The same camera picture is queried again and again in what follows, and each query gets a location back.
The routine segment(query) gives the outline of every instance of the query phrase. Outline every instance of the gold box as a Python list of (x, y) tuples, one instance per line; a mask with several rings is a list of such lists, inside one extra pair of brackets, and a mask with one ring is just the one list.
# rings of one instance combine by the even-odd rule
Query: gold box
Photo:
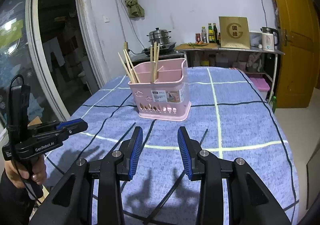
[(245, 17), (219, 17), (221, 47), (250, 49), (248, 20)]

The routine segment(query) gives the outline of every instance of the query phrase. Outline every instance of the wooden cutting board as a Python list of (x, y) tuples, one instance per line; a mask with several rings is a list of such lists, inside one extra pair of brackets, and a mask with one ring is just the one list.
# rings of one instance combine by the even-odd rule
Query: wooden cutting board
[(218, 48), (218, 44), (217, 43), (206, 43), (206, 46), (195, 46), (195, 47), (191, 47), (188, 44), (180, 44), (178, 45), (175, 50), (188, 50), (188, 49), (215, 49)]

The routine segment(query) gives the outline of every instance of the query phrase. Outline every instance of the stainless steel pot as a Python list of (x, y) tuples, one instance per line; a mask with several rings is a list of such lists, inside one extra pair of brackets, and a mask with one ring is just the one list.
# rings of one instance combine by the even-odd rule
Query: stainless steel pot
[(160, 44), (162, 46), (170, 43), (169, 38), (171, 37), (169, 36), (169, 33), (171, 33), (171, 31), (156, 28), (156, 30), (150, 32), (147, 36), (149, 37), (149, 42), (151, 43), (151, 45), (157, 42), (157, 44)]

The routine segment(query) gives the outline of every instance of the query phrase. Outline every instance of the black sleeve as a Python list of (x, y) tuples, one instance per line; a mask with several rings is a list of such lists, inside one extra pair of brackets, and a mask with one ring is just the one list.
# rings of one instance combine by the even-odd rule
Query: black sleeve
[(27, 190), (16, 188), (3, 171), (0, 182), (0, 224), (27, 225), (34, 204)]

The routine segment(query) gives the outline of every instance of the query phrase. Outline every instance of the person's arm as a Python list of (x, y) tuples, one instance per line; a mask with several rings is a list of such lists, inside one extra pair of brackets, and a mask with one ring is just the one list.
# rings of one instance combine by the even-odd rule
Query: person's arm
[[(0, 182), (1, 225), (27, 225), (35, 201), (29, 198), (12, 162), (6, 161), (4, 168)], [(29, 173), (26, 169), (20, 164), (18, 169), (21, 176), (28, 179)], [(38, 184), (42, 184), (47, 177), (45, 169), (44, 158), (41, 156), (32, 168), (32, 179)]]

